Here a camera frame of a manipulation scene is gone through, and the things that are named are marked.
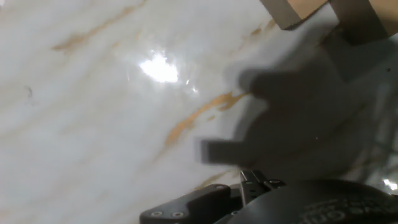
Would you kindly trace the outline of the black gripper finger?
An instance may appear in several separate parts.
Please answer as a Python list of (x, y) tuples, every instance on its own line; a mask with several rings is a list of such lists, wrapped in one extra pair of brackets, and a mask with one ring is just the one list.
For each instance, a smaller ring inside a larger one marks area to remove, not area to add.
[(240, 172), (240, 183), (211, 184), (202, 189), (148, 209), (139, 216), (140, 224), (226, 223), (244, 206), (261, 195), (283, 187), (285, 182), (268, 179), (259, 170)]

